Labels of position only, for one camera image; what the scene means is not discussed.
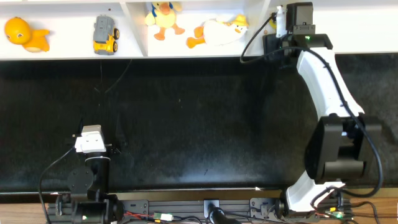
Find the plush toy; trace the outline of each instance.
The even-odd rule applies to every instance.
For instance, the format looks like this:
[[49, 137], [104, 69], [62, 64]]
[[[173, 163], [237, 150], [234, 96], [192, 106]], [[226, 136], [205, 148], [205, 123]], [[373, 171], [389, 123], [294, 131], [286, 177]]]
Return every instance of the plush toy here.
[[160, 32], [154, 35], [157, 40], [165, 39], [164, 34], [168, 28], [173, 28], [177, 35], [185, 32], [185, 29], [176, 25], [177, 16], [174, 10], [180, 12], [181, 4], [178, 2], [152, 2], [152, 11], [145, 18], [145, 23], [148, 26], [156, 24], [160, 27]]
[[50, 31], [33, 30], [25, 20], [19, 17], [8, 20], [4, 31], [11, 43], [22, 45], [29, 52], [36, 53], [42, 50], [47, 52], [50, 50], [50, 46], [45, 39]]
[[234, 42], [244, 36], [249, 24], [246, 17], [239, 14], [232, 22], [209, 20], [194, 31], [195, 37], [187, 39], [187, 46], [194, 48], [198, 44], [224, 45]]

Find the toy truck wheel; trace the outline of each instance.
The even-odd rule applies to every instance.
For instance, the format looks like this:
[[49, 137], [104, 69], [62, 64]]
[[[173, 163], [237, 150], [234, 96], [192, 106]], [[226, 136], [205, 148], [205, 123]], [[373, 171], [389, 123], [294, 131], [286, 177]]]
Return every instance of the toy truck wheel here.
[[113, 42], [113, 52], [117, 52], [118, 51], [118, 43]]
[[115, 29], [113, 30], [113, 37], [114, 37], [114, 39], [115, 39], [115, 40], [119, 39], [119, 36], [120, 36], [119, 30], [118, 30], [117, 28], [115, 28]]

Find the black tabletop surface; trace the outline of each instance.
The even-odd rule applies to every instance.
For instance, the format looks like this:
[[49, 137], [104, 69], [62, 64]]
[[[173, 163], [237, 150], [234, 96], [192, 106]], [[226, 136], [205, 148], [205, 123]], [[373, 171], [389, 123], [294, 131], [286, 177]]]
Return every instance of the black tabletop surface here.
[[[338, 55], [342, 76], [367, 114], [382, 121], [384, 186], [398, 183], [398, 58]], [[40, 173], [68, 150], [80, 120], [128, 147], [111, 160], [112, 192], [292, 185], [317, 124], [295, 68], [243, 66], [237, 58], [0, 62], [0, 192], [35, 192]], [[50, 169], [43, 189], [66, 190], [76, 153]], [[349, 183], [371, 187], [368, 178]]]

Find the wooden floor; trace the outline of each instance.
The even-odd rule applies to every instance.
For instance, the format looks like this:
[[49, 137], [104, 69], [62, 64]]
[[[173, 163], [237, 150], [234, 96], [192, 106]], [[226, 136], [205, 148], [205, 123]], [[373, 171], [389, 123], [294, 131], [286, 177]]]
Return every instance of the wooden floor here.
[[[352, 198], [351, 202], [362, 202], [362, 198]], [[382, 216], [397, 216], [398, 197], [394, 198], [369, 198], [367, 199], [377, 208], [378, 215]], [[364, 205], [361, 208], [353, 209], [354, 213], [373, 215], [371, 206]], [[376, 223], [374, 218], [356, 217], [354, 219], [360, 224]], [[397, 218], [380, 218], [382, 224], [398, 223]], [[41, 204], [0, 204], [0, 224], [23, 224], [23, 223], [45, 223], [43, 210]], [[336, 221], [327, 221], [320, 223], [339, 223]]]

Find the orange duck toy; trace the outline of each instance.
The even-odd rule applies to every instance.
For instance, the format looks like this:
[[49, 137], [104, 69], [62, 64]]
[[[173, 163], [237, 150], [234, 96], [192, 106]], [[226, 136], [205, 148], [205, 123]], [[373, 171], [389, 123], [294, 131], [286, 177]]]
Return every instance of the orange duck toy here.
[[22, 45], [29, 52], [47, 52], [50, 50], [49, 43], [45, 39], [50, 31], [33, 30], [25, 20], [19, 17], [8, 20], [4, 31], [11, 43]]

